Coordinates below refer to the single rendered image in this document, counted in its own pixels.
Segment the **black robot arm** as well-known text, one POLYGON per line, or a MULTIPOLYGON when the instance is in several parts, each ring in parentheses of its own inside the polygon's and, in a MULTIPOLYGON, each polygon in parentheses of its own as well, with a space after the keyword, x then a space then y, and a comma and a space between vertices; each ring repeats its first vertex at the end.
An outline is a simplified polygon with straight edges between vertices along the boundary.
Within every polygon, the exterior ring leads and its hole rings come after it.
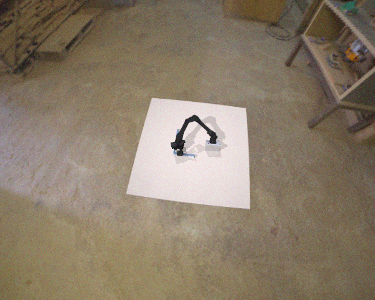
POLYGON ((177 150, 177 149, 179 149, 178 148, 178 146, 179 147, 183 147, 183 145, 184 145, 184 143, 186 143, 185 142, 185 140, 182 140, 183 139, 183 135, 184 135, 184 132, 185 132, 185 130, 186 130, 186 128, 187 128, 187 126, 188 126, 188 124, 190 123, 190 122, 193 122, 193 121, 196 121, 197 123, 199 123, 206 131, 207 131, 207 133, 210 135, 210 140, 209 140, 209 142, 211 143, 211 144, 216 144, 216 139, 218 138, 218 136, 216 135, 216 132, 214 132, 213 130, 211 130, 211 129, 209 129, 201 120, 200 120, 200 118, 197 116, 197 115, 195 115, 195 114, 193 114, 191 117, 189 117, 189 118, 187 118, 187 119, 185 119, 185 122, 184 122, 184 124, 182 125, 182 128, 181 128, 181 130, 178 132, 178 134, 176 135, 176 139, 175 139, 175 141, 174 142, 171 142, 171 147, 172 147, 172 149, 174 149, 174 150, 177 150))

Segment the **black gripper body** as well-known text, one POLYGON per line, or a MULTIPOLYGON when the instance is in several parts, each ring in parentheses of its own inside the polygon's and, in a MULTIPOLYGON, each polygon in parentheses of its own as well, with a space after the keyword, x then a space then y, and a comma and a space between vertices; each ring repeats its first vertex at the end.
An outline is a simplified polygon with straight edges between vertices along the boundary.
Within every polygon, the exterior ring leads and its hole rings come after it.
POLYGON ((177 155, 178 155, 178 156, 183 156, 183 148, 184 148, 184 145, 183 145, 183 147, 179 147, 179 146, 178 146, 178 148, 179 148, 179 151, 177 152, 177 155))

